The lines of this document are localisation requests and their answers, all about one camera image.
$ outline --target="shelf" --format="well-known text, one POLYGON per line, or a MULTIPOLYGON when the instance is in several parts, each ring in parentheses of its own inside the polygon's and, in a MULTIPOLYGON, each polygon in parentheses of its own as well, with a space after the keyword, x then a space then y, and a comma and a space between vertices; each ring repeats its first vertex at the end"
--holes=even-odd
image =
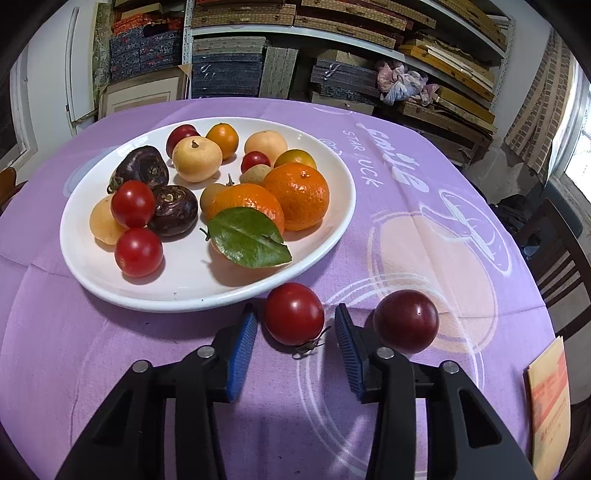
POLYGON ((437 26, 429 32, 449 33, 449 40, 457 43, 463 51, 474 58, 482 62, 490 62, 493 67, 499 66, 505 58, 506 53, 484 33, 435 0, 398 1, 434 18, 437 21, 437 26))
POLYGON ((314 38, 322 38, 324 40, 334 41, 338 43, 344 43, 347 45, 352 45, 354 47, 362 48, 364 50, 373 51, 374 53, 378 53, 385 57, 389 57, 391 59, 399 60, 401 62, 406 63, 407 65, 414 67, 422 72, 427 73, 430 77, 436 78, 441 80, 444 83, 454 87, 455 89, 462 92, 464 95, 470 97, 475 102, 478 102, 485 108, 490 107, 490 103, 484 100, 484 98, 480 97, 474 91, 470 90, 468 87, 463 85, 462 83, 458 82, 456 79, 452 78, 446 73, 443 73, 427 63, 414 59, 410 56, 406 56, 399 51, 391 50, 386 47, 382 47, 380 45, 376 45, 375 43, 371 43, 365 40, 358 40, 357 38, 347 37, 345 35, 340 35, 337 33, 327 32, 323 30, 315 30, 313 28, 304 28, 304 27, 286 27, 284 25, 221 25, 219 27, 200 27, 200 28, 191 28, 190 29, 191 36, 198 37, 201 35, 219 35, 219 34, 236 34, 236 33, 270 33, 270 34, 289 34, 289 35, 299 35, 302 37, 314 37, 314 38))

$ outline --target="white plate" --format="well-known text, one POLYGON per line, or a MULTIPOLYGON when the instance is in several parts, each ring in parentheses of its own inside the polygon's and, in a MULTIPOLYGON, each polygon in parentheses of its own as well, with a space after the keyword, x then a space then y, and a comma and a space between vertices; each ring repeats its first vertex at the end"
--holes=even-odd
POLYGON ((250 299, 298 276, 325 256, 343 236, 355 210, 355 184, 344 162, 314 137, 286 125, 254 118, 203 118, 162 127, 137 137, 108 154, 80 181, 67 202, 60 225, 61 252, 76 280, 94 295, 115 305, 145 312, 190 312, 250 299), (202 135, 221 122, 232 125, 240 137, 237 158, 225 162, 220 176, 188 184, 169 167, 170 183, 184 185, 197 198, 211 182, 226 183, 228 174, 238 182, 244 142, 261 130, 276 130, 289 148, 301 148, 316 160, 330 189, 330 205, 319 227, 286 232, 293 260, 282 267, 247 269, 212 251, 200 227, 206 228, 200 211, 196 227, 186 236, 165 241, 164 268, 149 277, 129 281, 115 263, 112 251, 99 246, 90 233, 94 205, 106 195, 114 169, 134 148, 153 145, 170 165, 166 140, 182 124, 192 124, 202 135))

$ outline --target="tomato stem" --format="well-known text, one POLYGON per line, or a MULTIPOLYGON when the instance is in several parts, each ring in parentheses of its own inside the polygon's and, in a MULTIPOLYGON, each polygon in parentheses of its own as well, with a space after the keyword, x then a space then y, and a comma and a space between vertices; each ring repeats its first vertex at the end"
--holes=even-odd
POLYGON ((328 325, 328 327, 326 327, 324 330, 322 330, 320 332, 320 335, 318 335, 317 338, 310 340, 309 342, 302 343, 301 345, 296 346, 295 353, 292 355, 292 357, 295 360, 301 360, 302 358, 304 358, 308 353, 310 353, 315 348, 318 348, 319 346, 323 346, 325 344, 325 342, 319 343, 320 339, 328 330, 330 330, 330 328, 331 328, 331 325, 328 325))

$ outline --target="cherry tomato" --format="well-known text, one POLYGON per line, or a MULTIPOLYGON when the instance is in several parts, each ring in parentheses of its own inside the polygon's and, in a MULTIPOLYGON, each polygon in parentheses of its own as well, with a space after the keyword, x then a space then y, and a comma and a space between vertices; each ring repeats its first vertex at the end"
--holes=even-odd
POLYGON ((242 164, 240 165, 240 171, 242 173, 246 172, 249 168, 254 167, 255 165, 266 165, 268 167, 271 166, 271 160, 267 157, 264 153, 253 151, 249 152, 244 155, 242 159, 242 164))
POLYGON ((201 135, 197 133, 197 130, 193 125, 179 125, 172 132, 170 132, 168 140, 166 141, 166 153, 168 154, 168 157, 173 157, 174 147, 176 147, 177 143, 179 143, 183 138, 200 136, 201 135))
POLYGON ((145 277, 162 263, 162 242, 147 228, 127 230, 115 245, 115 261, 125 275, 145 277))
POLYGON ((142 228, 154 216, 156 199, 150 187, 139 180, 126 181, 113 195, 111 213, 127 228, 142 228))
POLYGON ((279 343, 302 345, 322 331, 322 302, 305 285, 285 283, 271 290, 267 297, 265 325, 279 343))

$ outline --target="cloth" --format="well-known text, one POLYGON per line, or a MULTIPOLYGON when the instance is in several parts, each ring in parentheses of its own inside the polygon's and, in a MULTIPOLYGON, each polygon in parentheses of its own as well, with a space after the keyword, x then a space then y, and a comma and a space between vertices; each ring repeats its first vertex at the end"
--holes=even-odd
POLYGON ((535 171, 542 184, 549 177, 552 140, 566 107, 571 54, 555 30, 505 143, 535 171))
MULTIPOLYGON (((469 182, 401 125, 310 103, 212 98, 109 115, 47 160, 0 217, 0 421, 40 480, 55 477, 134 361, 179 361, 238 318, 242 304, 183 314, 110 305, 84 291, 60 252, 67 198, 101 158, 150 130, 214 116, 291 125, 343 159, 356 185, 354 217, 335 248, 295 281, 320 297, 329 324, 340 302, 363 325, 390 291, 425 292, 440 330, 413 361, 457 361, 525 449, 522 372, 554 332, 517 246, 469 182)), ((376 411, 349 391, 334 329, 300 361, 259 329, 240 399, 216 405, 228 478, 364 478, 376 411)), ((424 403, 417 412, 422 479, 424 403)))
POLYGON ((433 101, 433 94, 439 85, 427 85, 428 77, 419 72, 409 70, 400 62, 394 62, 394 67, 381 60, 377 62, 378 90, 382 93, 380 100, 392 106, 394 102, 409 100, 423 106, 433 101))

